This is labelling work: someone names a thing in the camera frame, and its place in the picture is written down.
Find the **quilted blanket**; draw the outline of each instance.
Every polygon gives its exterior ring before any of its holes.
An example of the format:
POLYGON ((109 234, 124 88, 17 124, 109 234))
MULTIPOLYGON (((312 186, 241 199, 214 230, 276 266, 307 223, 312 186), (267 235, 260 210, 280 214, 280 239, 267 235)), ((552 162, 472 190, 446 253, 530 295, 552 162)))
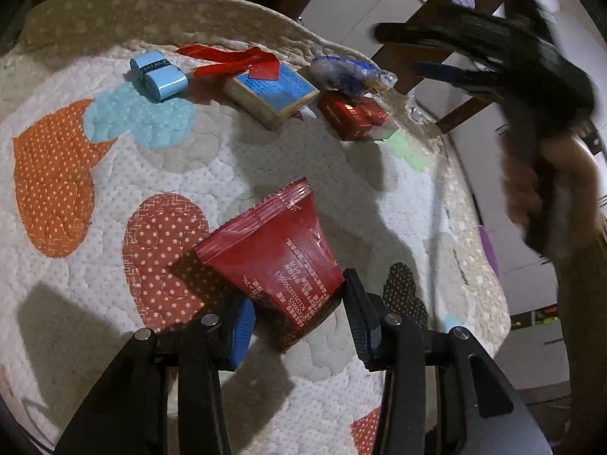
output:
MULTIPOLYGON (((383 142, 341 142, 314 106, 268 131, 211 84, 142 100, 129 59, 199 42, 259 46, 293 69, 367 60, 240 0, 51 0, 0 59, 0 393, 53 444, 127 337, 213 307, 229 287, 193 245, 306 176, 341 267, 436 329, 465 325, 490 354, 509 330, 464 178, 407 98, 383 142)), ((429 372, 428 426, 435 421, 429 372)), ((343 307, 285 355, 254 337, 222 378, 235 453, 369 453, 382 375, 356 358, 343 307)), ((172 395, 169 410, 176 413, 172 395)))

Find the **light green patch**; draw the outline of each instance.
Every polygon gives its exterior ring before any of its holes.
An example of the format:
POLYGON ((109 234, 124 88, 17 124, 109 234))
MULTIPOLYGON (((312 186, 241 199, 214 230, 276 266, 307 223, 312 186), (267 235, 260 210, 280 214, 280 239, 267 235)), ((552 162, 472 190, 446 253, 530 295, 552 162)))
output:
POLYGON ((403 130, 398 130, 390 138, 384 140, 384 144, 390 147, 396 157, 407 161, 412 169, 423 173, 428 167, 426 156, 418 152, 415 145, 405 136, 403 130))

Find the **light blue overgrip roll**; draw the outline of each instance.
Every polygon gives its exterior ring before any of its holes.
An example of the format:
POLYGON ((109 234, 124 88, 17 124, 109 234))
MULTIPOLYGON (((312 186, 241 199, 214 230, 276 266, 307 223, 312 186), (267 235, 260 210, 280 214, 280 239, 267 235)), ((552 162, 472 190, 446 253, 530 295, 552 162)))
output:
POLYGON ((157 102, 187 89, 187 77, 160 51, 149 51, 131 59, 131 70, 149 97, 157 102))

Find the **blue plastic package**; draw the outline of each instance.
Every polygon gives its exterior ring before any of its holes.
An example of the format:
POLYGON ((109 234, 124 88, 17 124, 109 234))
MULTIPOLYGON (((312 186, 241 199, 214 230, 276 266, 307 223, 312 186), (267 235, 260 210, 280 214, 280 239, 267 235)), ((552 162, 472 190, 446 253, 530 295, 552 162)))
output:
POLYGON ((322 87, 337 89, 353 99, 369 92, 385 92, 394 87, 398 80, 392 72, 371 63, 339 56, 314 58, 310 63, 310 72, 322 87))

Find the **white quilted fabric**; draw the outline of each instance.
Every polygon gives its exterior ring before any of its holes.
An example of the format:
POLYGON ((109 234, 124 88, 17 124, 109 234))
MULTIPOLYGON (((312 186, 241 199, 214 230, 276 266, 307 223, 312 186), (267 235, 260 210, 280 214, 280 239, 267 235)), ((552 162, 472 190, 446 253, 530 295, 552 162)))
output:
MULTIPOLYGON (((49 258, 33 247, 14 198, 11 138, 44 115, 123 83, 128 59, 153 44, 165 46, 183 69, 195 66, 167 47, 192 41, 262 45, 293 66, 322 53, 362 58, 236 0, 54 0, 34 9, 19 44, 0 62, 0 393, 17 419, 56 441, 128 335, 142 326, 124 276, 124 231, 146 198, 167 191, 196 203, 212 230, 306 176, 342 267, 356 267, 363 283, 381 292, 390 266, 406 263, 439 323, 456 317, 494 354, 508 332, 508 313, 462 177, 448 158, 435 234, 437 159, 448 149, 434 126, 406 120, 406 99, 395 92, 382 100, 403 127, 409 155, 381 142, 339 142, 314 108, 303 111, 303 121, 290 119, 269 132, 202 90, 192 134, 181 144, 151 151, 126 133, 93 168, 95 209, 77 250, 49 258), (125 8, 142 12, 140 18, 125 8)), ((235 453, 354 454, 350 424, 381 402, 382 375, 366 372, 355 357, 343 307, 284 356, 256 338, 242 367, 222 381, 235 453)))

